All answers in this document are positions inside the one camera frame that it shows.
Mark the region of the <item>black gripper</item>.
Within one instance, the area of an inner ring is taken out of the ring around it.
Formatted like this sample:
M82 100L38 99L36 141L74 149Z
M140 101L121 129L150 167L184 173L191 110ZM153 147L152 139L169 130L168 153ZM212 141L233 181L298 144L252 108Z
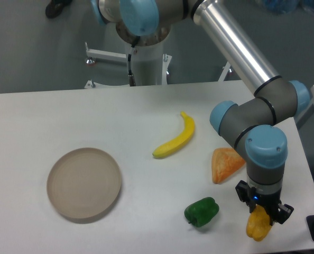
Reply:
M257 205L265 209L270 217L270 225L285 223L294 211L292 206L281 203L282 182L261 185L240 180L235 189L239 200L249 207L250 213L255 210Z

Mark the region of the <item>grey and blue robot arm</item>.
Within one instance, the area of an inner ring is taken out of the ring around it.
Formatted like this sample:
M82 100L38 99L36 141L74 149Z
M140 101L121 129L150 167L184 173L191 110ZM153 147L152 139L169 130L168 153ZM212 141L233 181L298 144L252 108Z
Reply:
M293 212L280 200L287 138L276 125L298 115L310 101L304 84L286 81L260 53L221 1L92 1L101 24L124 28L132 47L170 25L191 18L210 36L254 98L242 105L219 103L210 114L216 132L246 161L247 181L236 186L251 211L262 206L271 223L284 223Z

